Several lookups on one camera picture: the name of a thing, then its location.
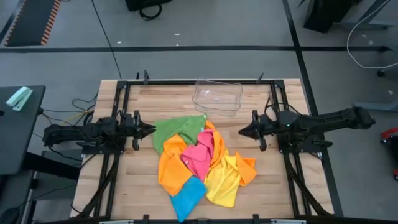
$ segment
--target green object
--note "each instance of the green object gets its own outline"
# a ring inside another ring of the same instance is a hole
[[[156,151],[163,152],[163,143],[175,134],[181,136],[185,143],[195,145],[197,135],[205,128],[206,115],[185,116],[169,120],[155,121],[154,146]]]
[[[14,93],[6,102],[8,106],[13,106],[14,111],[21,111],[26,101],[29,99],[33,90],[26,86],[21,87],[16,93]]]

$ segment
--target orange and black striped mat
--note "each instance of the orange and black striped mat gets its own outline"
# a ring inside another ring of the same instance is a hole
[[[22,47],[47,44],[60,3],[60,0],[25,0],[4,45]]]

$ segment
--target black stand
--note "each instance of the black stand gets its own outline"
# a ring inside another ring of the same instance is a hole
[[[23,163],[23,169],[35,170],[73,180],[79,179],[80,169],[62,162],[57,162],[45,157],[27,152]]]

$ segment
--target pink towel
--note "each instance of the pink towel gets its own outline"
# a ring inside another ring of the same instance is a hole
[[[198,134],[197,145],[188,146],[181,155],[182,162],[201,181],[205,181],[211,158],[213,157],[213,130],[205,130]]]

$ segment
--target towel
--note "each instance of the towel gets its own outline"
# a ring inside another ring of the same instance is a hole
[[[163,143],[175,134],[178,134],[188,146],[195,145],[197,143],[197,135],[203,131],[205,122],[206,115],[155,121],[154,147],[156,151],[162,154],[164,150]]]
[[[182,152],[181,160],[201,181],[205,181],[213,157],[213,130],[206,130],[197,136],[197,145],[188,146]]]
[[[221,134],[210,121],[206,122],[206,129],[213,130],[214,142],[213,158],[205,179],[206,197],[216,205],[234,207],[238,187],[246,186],[257,175],[256,160],[242,158],[238,152],[230,156]]]
[[[177,195],[192,172],[181,161],[180,156],[187,147],[185,141],[175,134],[164,142],[164,150],[159,161],[159,184],[171,195]]]
[[[188,217],[205,193],[205,185],[198,178],[192,176],[176,196],[170,196],[179,222],[183,222]]]

